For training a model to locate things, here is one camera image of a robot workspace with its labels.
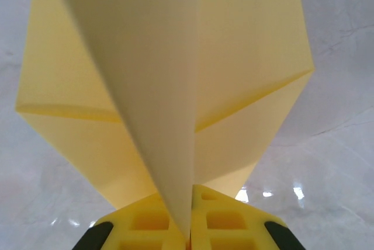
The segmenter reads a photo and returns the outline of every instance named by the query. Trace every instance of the black rubber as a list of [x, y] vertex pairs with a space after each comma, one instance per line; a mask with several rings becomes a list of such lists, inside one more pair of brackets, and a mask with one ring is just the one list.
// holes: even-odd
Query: black rubber
[[280, 250], [306, 250], [289, 228], [273, 221], [266, 222], [265, 228]]
[[89, 228], [72, 250], [100, 250], [112, 228], [111, 222], [104, 222]]

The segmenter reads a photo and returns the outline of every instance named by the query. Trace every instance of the square hole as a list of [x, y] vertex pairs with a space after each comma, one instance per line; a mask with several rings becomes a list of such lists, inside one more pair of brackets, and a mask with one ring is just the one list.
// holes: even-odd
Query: square hole
[[212, 250], [257, 250], [253, 240], [245, 238], [211, 238]]
[[215, 230], [244, 230], [245, 222], [238, 212], [211, 211], [206, 214], [206, 224]]
[[203, 200], [216, 200], [217, 199], [215, 196], [212, 196], [212, 195], [210, 195], [208, 193], [202, 193], [201, 194], [201, 198]]
[[167, 230], [169, 215], [166, 211], [145, 211], [135, 215], [131, 230]]
[[128, 241], [122, 242], [118, 250], [161, 250], [161, 241]]

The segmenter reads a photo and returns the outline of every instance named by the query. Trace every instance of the white surface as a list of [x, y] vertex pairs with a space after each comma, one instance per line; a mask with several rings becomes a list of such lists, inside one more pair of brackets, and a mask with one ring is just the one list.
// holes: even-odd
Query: white surface
[[[374, 0], [303, 5], [316, 73], [246, 194], [307, 249], [372, 249]], [[0, 250], [66, 250], [113, 209], [13, 110], [29, 6], [0, 0]]]

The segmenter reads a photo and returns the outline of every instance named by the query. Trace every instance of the folded paper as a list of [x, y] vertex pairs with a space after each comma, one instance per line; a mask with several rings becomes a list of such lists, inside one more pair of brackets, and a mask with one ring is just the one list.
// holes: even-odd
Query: folded paper
[[116, 208], [235, 196], [307, 83], [300, 0], [32, 0], [17, 111]]

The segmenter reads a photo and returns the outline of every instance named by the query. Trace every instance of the yellow paper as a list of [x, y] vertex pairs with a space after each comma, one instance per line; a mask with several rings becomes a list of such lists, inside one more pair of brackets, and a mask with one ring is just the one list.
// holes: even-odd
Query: yellow paper
[[18, 112], [116, 208], [235, 196], [313, 71], [300, 0], [33, 0]]

